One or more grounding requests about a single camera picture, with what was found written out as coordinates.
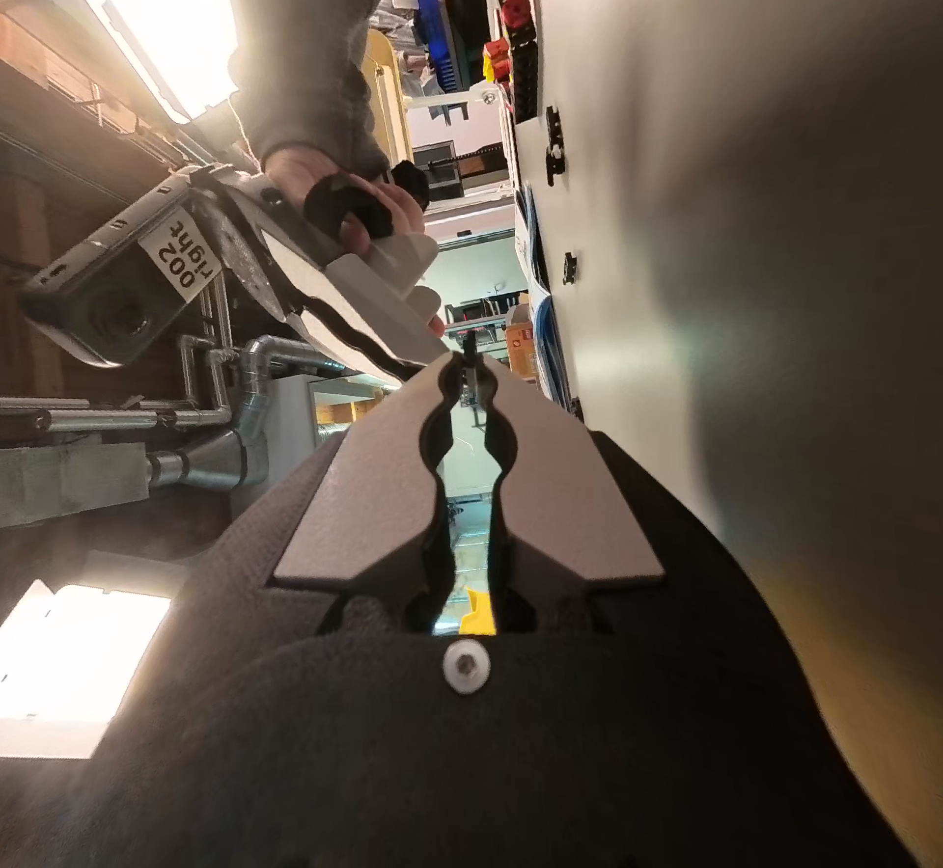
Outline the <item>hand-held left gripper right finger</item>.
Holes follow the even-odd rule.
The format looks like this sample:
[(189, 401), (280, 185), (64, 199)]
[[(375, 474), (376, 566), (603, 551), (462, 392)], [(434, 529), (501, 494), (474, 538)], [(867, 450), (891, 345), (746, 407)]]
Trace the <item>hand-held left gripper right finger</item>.
[(489, 593), (497, 626), (549, 626), (571, 602), (659, 583), (666, 571), (576, 417), (496, 360), (478, 359), (492, 493)]

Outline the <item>orange lego set box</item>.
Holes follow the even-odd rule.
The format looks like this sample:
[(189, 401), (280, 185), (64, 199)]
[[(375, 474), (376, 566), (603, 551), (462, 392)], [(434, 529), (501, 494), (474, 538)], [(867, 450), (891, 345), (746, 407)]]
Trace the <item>orange lego set box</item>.
[(538, 361), (533, 323), (529, 320), (509, 323), (504, 335), (510, 371), (524, 380), (536, 380)]

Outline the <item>blue plastic crate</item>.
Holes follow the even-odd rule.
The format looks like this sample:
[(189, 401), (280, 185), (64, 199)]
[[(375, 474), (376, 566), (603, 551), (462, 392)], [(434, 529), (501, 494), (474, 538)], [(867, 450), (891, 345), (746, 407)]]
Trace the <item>blue plastic crate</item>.
[(418, 31), (428, 49), (436, 79), (445, 93), (456, 93), (460, 90), (460, 80), (455, 72), (449, 49), (441, 2), (440, 0), (417, 1)]

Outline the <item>silver metal pipes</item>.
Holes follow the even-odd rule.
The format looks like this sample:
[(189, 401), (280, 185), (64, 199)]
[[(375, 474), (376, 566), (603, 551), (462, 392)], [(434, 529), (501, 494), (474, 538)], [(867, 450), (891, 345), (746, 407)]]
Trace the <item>silver metal pipes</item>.
[(264, 424), (270, 406), (272, 364), (300, 370), (340, 370), (311, 345), (263, 335), (242, 349), (216, 347), (208, 338), (178, 338), (181, 367), (189, 392), (195, 382), (195, 352), (203, 351), (211, 408), (191, 401), (136, 401), (131, 409), (94, 408), (85, 400), (7, 398), (4, 416), (24, 416), (43, 433), (114, 433), (207, 430), (176, 450), (146, 454), (150, 488), (184, 485), (214, 492), (264, 484), (271, 473)]

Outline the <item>studio light panel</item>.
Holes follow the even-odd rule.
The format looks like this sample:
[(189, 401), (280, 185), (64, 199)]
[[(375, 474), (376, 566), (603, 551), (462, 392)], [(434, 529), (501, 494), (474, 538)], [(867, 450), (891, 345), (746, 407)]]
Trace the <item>studio light panel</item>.
[(1, 626), (1, 757), (88, 760), (171, 599), (35, 579)]
[(230, 0), (85, 0), (143, 84), (177, 123), (235, 92)]

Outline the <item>open lego instruction booklet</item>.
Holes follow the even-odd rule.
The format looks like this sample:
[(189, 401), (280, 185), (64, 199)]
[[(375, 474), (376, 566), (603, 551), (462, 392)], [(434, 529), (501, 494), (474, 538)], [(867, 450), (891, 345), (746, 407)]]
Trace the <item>open lego instruction booklet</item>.
[(537, 379), (544, 395), (572, 414), (572, 391), (551, 296), (532, 302)]

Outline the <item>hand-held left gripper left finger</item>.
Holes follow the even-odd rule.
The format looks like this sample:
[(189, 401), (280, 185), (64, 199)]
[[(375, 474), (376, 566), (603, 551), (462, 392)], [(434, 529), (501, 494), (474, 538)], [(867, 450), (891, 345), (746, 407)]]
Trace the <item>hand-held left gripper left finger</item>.
[(273, 574), (273, 584), (373, 597), (395, 626), (433, 628), (454, 588), (440, 474), (464, 382), (445, 353), (348, 428)]

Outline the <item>closed lego instruction booklet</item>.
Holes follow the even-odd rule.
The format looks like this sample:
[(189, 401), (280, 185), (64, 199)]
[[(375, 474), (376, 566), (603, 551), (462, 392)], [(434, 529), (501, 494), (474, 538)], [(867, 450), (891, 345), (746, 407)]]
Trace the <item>closed lego instruction booklet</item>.
[(536, 213), (534, 191), (525, 183), (515, 192), (515, 250), (527, 290), (534, 300), (550, 295), (550, 280)]

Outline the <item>long lego strip assembly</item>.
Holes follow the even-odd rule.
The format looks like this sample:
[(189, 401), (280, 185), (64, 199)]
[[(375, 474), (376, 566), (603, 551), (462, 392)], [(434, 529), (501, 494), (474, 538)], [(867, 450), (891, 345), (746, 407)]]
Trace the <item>long lego strip assembly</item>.
[(482, 50), (485, 80), (499, 87), (516, 124), (538, 115), (539, 50), (531, 28), (487, 42)]

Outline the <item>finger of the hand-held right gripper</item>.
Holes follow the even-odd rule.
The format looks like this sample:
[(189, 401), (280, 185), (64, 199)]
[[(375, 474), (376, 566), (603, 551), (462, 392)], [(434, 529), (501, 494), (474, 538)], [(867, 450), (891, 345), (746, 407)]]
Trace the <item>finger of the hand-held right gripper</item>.
[(337, 315), (324, 319), (303, 307), (300, 312), (289, 311), (286, 320), (302, 340), (331, 360), (385, 385), (399, 387), (426, 367), (395, 356), (374, 333), (357, 330)]
[(398, 361), (431, 364), (451, 351), (442, 333), (430, 325), (442, 307), (435, 290), (416, 285), (402, 297), (355, 255), (343, 255), (330, 263), (326, 278)]

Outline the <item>person's right hand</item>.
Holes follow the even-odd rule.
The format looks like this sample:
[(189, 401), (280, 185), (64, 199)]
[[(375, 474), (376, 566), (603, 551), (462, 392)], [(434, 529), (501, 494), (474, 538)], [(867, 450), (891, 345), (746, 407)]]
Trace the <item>person's right hand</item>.
[[(295, 206), (304, 206), (307, 194), (321, 180), (337, 174), (340, 168), (324, 153), (308, 146), (282, 148), (273, 153), (264, 165), (269, 180)], [(350, 174), (357, 187), (379, 201), (391, 214), (395, 234), (424, 234), (424, 214), (416, 199), (407, 191), (383, 177), (367, 181)], [(347, 215), (339, 228), (339, 242), (348, 253), (367, 258), (371, 237), (366, 227)]]

